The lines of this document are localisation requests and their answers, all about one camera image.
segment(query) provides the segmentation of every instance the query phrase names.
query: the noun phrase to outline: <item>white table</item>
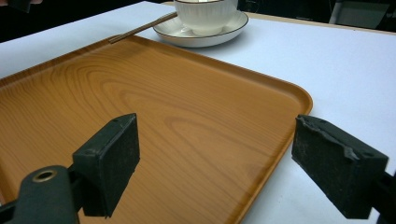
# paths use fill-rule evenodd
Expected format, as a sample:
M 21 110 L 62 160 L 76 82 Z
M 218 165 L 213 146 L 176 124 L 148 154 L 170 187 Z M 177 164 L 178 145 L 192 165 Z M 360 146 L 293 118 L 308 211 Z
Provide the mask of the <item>white table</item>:
M 0 44 L 0 77 L 6 77 L 106 37 L 129 31 L 174 11 L 142 2 L 82 21 Z M 311 115 L 358 137 L 390 157 L 396 170 L 396 35 L 250 19 L 236 39 L 211 48 L 190 49 L 306 89 Z M 152 29 L 140 34 L 161 41 Z M 290 148 L 245 223 L 375 223 L 347 220 L 291 159 Z

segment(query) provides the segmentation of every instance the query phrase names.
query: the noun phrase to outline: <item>cup base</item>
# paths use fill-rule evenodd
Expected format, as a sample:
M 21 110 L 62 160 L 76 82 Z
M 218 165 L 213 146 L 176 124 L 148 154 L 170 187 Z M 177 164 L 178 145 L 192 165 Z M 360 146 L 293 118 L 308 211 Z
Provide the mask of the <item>cup base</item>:
M 201 35 L 201 36 L 206 36 L 206 35 L 216 35 L 220 33 L 222 30 L 222 27 L 216 28 L 216 29 L 211 29 L 211 30 L 192 30 L 192 32 L 195 35 Z

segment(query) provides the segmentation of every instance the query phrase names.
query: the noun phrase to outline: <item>wooden tray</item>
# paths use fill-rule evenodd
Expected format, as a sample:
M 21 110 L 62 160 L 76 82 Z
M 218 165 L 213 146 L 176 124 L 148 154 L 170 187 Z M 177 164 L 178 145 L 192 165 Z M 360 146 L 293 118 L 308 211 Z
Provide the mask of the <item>wooden tray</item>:
M 237 223 L 311 108 L 285 81 L 138 36 L 103 40 L 0 80 L 3 198 L 135 112 L 141 162 L 113 217 L 81 223 Z

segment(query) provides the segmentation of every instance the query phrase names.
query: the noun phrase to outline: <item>wooden stick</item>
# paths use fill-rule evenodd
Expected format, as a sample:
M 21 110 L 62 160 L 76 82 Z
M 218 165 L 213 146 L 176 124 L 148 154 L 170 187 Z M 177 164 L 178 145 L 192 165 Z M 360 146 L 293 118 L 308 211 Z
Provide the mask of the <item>wooden stick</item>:
M 176 16 L 177 16 L 177 13 L 173 12 L 173 13 L 168 14 L 166 16 L 160 17 L 156 21 L 152 21 L 152 22 L 147 23 L 145 25 L 142 25 L 142 26 L 140 26 L 140 27 L 138 27 L 136 29 L 133 29 L 132 31 L 129 31 L 129 32 L 123 34 L 123 35 L 117 35 L 116 37 L 113 37 L 113 38 L 109 39 L 108 42 L 110 44 L 114 44 L 114 43 L 116 43 L 116 42 L 118 42 L 118 41 L 120 41 L 120 40 L 122 40 L 122 39 L 124 39 L 124 38 L 126 38 L 128 36 L 130 36 L 130 35 L 135 35 L 135 34 L 141 32 L 141 31 L 144 31 L 144 30 L 146 30 L 146 29 L 148 29 L 150 27 L 153 27 L 153 26 L 155 26 L 157 24 L 160 24 L 160 23 L 162 23 L 164 21 L 169 21 L 169 20 L 173 19 Z

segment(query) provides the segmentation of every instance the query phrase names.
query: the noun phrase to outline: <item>white cup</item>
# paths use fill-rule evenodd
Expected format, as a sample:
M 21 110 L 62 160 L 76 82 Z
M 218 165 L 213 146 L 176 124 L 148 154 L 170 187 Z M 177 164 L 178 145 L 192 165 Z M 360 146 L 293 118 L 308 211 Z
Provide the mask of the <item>white cup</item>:
M 177 16 L 196 35 L 216 35 L 235 15 L 238 0 L 174 0 Z

